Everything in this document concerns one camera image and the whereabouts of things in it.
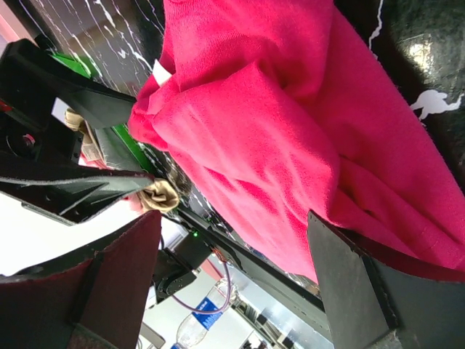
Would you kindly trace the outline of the red t shirt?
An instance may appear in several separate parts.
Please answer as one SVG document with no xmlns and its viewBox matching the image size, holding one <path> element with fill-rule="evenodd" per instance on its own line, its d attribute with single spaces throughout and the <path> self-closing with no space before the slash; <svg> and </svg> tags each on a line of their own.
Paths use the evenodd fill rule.
<svg viewBox="0 0 465 349">
<path fill-rule="evenodd" d="M 160 57 L 129 119 L 240 237 L 317 278 L 307 215 L 464 269 L 464 195 L 332 1 L 165 1 Z"/>
</svg>

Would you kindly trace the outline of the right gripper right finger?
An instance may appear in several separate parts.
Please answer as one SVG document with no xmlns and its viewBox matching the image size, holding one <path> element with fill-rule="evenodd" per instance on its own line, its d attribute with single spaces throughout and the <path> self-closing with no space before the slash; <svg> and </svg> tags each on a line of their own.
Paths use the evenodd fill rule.
<svg viewBox="0 0 465 349">
<path fill-rule="evenodd" d="M 335 348 L 463 348 L 464 273 L 308 214 L 307 238 Z"/>
</svg>

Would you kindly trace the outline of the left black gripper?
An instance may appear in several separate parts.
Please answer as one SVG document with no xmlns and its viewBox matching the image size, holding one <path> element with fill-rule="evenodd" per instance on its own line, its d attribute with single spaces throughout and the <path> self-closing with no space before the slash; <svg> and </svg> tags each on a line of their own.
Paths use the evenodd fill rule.
<svg viewBox="0 0 465 349">
<path fill-rule="evenodd" d="M 95 129 L 127 123 L 135 98 L 72 71 L 27 39 L 3 51 L 1 193 L 70 226 L 91 220 L 155 178 L 147 172 L 56 165 L 78 163 L 83 140 L 51 115 L 57 98 Z"/>
</svg>

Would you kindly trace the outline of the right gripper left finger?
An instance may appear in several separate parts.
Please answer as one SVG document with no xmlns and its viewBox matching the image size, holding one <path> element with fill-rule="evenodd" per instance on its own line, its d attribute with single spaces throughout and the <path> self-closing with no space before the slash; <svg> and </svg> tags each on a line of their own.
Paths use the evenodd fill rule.
<svg viewBox="0 0 465 349">
<path fill-rule="evenodd" d="M 161 237 L 151 211 L 1 277 L 2 348 L 135 348 Z"/>
</svg>

